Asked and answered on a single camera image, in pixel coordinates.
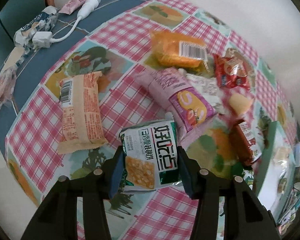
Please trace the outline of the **pink white empty wrapper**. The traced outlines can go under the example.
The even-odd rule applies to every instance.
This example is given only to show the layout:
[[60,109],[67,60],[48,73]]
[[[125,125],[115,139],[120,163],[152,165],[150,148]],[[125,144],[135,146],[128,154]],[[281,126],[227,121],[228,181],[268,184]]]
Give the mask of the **pink white empty wrapper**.
[[17,79],[17,65],[5,69],[0,74],[0,106],[12,100],[14,87]]

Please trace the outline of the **green white cracker snack packet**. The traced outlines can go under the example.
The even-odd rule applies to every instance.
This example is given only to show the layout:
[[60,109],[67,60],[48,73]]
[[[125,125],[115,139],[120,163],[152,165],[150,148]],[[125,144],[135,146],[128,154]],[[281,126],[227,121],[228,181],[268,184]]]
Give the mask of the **green white cracker snack packet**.
[[153,120],[124,128],[124,191],[154,191],[180,183],[174,119]]

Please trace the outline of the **white printed snack packet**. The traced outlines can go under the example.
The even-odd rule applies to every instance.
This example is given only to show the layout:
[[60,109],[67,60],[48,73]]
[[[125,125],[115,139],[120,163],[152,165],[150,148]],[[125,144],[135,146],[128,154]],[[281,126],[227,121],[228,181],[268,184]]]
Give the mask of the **white printed snack packet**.
[[217,85],[215,77],[207,78],[187,73],[185,69],[179,68],[179,73],[187,78],[189,83],[202,95],[205,100],[216,110],[217,113],[224,115],[225,108],[221,100],[221,91]]

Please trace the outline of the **beige orange snack packet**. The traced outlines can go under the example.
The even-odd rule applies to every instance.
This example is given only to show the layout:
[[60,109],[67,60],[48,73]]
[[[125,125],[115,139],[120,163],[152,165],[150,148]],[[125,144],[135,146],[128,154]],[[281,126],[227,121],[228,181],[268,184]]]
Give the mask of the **beige orange snack packet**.
[[99,148],[108,143],[104,136],[98,99],[98,79],[102,73],[91,72],[60,81],[62,132],[59,155]]

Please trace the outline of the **mint green tray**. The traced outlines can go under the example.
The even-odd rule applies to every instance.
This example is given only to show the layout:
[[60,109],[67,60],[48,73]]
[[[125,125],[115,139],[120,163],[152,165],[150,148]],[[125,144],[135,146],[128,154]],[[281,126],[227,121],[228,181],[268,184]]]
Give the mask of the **mint green tray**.
[[267,142],[258,159],[255,193],[261,204],[277,216],[283,207],[280,202],[284,195],[284,191],[279,190],[279,183],[292,175],[293,149],[279,121],[268,126]]

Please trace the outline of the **pink strawberry snack packet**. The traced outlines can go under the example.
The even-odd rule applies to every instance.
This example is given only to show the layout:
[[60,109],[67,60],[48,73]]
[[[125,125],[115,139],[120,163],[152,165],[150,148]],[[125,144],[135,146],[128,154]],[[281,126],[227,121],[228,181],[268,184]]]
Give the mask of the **pink strawberry snack packet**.
[[178,144],[187,149],[210,125],[216,110],[177,69],[144,69],[134,80],[154,101],[173,114],[178,129]]

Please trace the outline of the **blue white crumpled wrapper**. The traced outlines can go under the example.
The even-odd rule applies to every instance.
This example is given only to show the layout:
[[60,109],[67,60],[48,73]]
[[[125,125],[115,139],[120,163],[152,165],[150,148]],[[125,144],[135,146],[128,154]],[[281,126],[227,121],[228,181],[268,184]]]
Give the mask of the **blue white crumpled wrapper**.
[[23,47],[28,53],[36,46],[32,39],[38,31],[51,31],[56,25],[58,19],[57,9],[53,6],[48,6],[37,15],[31,22],[21,27],[15,32],[13,37],[16,47]]

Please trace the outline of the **orange snack packet with barcode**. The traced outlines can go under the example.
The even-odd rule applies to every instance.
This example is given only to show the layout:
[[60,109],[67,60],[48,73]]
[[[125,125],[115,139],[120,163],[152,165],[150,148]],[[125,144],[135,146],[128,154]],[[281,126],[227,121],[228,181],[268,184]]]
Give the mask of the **orange snack packet with barcode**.
[[168,30],[149,32],[152,55],[165,67],[197,68],[207,61],[203,40]]

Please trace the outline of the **brown red snack packet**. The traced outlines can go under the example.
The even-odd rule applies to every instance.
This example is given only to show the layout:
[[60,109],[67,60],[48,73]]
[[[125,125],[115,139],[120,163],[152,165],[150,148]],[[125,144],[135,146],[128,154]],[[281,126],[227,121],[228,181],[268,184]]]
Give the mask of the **brown red snack packet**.
[[244,119],[239,119],[233,124],[229,139],[239,161],[245,166],[251,166],[262,155],[256,138]]

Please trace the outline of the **small yellow round snack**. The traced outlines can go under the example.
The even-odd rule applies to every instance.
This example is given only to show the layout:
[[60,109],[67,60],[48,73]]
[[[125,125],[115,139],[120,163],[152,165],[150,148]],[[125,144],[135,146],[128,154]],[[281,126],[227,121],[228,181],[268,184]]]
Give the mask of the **small yellow round snack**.
[[234,110],[237,116],[247,113],[254,103],[254,100],[247,98],[239,93],[234,93],[229,98],[229,106]]

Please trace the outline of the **pink checkered fruit tablecloth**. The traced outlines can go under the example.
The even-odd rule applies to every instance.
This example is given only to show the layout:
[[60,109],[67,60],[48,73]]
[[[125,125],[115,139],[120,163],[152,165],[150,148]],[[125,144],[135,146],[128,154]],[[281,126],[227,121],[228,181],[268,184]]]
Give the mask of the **pink checkered fruit tablecloth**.
[[257,52],[184,0],[116,0],[22,72],[23,239],[279,239],[296,122]]

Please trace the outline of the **small pink candy packet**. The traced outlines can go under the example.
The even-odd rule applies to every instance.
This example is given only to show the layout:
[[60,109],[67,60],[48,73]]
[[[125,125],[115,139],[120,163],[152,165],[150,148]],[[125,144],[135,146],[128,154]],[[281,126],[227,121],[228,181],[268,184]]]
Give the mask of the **small pink candy packet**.
[[60,14],[71,15],[75,10],[81,7],[85,0],[68,0],[59,10]]

